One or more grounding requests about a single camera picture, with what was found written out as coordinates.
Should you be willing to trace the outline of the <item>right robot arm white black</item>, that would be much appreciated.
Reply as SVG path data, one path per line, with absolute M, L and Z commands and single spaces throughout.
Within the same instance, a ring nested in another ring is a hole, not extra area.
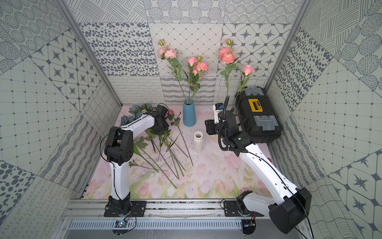
M 217 135 L 222 151 L 234 152 L 243 160 L 264 183 L 270 197 L 264 197 L 246 190 L 236 198 L 240 214 L 256 216 L 257 213 L 270 217 L 282 233 L 288 234 L 302 221 L 308 219 L 312 200 L 306 188 L 299 189 L 288 180 L 266 158 L 259 146 L 245 131 L 240 131 L 236 115 L 227 110 L 229 97 L 224 103 L 214 105 L 214 119 L 206 120 L 206 131 Z

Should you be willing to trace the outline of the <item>large pink peony spray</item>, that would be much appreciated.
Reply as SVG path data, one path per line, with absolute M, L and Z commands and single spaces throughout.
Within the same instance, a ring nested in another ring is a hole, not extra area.
M 221 71 L 221 75 L 224 77 L 224 82 L 226 86 L 226 95 L 229 95 L 229 83 L 230 83 L 230 74 L 234 68 L 236 68 L 235 62 L 237 61 L 235 55 L 233 54 L 233 40 L 226 40 L 226 47 L 222 48 L 219 51 L 219 59 L 222 65 L 225 65 L 223 71 Z

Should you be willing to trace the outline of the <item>pink rose single stem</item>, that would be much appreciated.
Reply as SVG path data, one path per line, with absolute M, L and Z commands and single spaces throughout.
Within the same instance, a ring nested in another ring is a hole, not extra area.
M 198 72 L 196 70 L 197 58 L 190 57 L 188 59 L 188 73 L 185 72 L 186 82 L 189 86 L 189 104 L 193 101 L 193 97 L 195 95 L 195 90 L 197 89 L 197 76 Z

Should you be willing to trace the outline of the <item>pink carnation spray stem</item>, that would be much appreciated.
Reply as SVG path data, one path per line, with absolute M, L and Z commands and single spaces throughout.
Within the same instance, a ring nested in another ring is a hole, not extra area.
M 166 60 L 169 63 L 171 73 L 178 81 L 182 94 L 186 100 L 186 95 L 181 84 L 183 67 L 178 61 L 178 52 L 172 49 L 169 45 L 166 45 L 164 39 L 160 39 L 158 44 L 160 46 L 158 50 L 159 58 L 162 60 Z

